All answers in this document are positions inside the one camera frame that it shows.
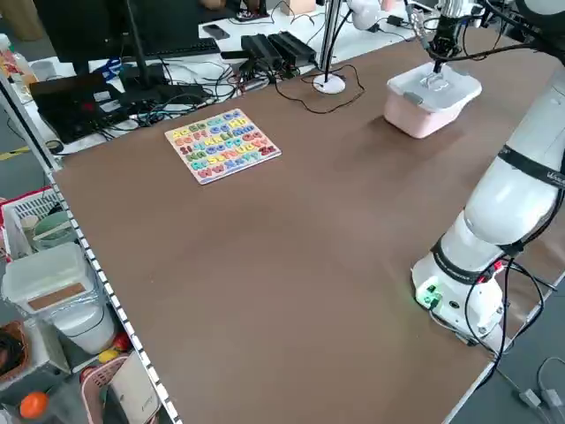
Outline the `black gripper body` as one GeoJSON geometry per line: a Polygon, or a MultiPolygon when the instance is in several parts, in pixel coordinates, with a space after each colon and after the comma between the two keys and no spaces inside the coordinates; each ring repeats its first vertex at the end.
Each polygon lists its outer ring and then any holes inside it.
{"type": "Polygon", "coordinates": [[[460,18],[440,15],[433,43],[435,45],[455,45],[457,43],[460,18]]]}

